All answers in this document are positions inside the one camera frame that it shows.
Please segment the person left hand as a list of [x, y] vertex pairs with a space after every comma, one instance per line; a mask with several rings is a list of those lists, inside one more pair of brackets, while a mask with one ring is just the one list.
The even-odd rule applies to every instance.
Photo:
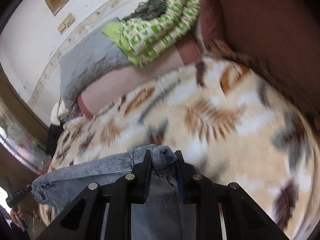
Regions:
[[18, 204], [17, 206], [17, 210], [15, 209], [11, 209], [10, 211], [10, 217], [12, 219], [12, 222], [18, 226], [19, 228], [21, 228], [20, 224], [19, 224], [19, 221], [18, 221], [18, 217], [21, 219], [21, 220], [24, 220], [26, 221], [28, 219], [28, 214], [25, 212], [24, 208], [22, 205]]

